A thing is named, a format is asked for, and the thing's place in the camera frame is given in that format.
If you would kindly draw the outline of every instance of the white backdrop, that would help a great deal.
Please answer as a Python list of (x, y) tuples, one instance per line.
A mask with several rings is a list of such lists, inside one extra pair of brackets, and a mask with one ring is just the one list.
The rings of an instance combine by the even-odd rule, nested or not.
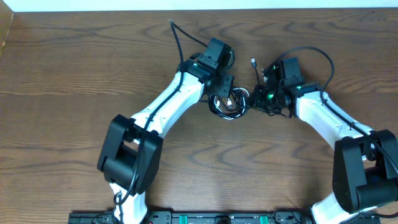
[(14, 12), (398, 7), (398, 0), (4, 0)]

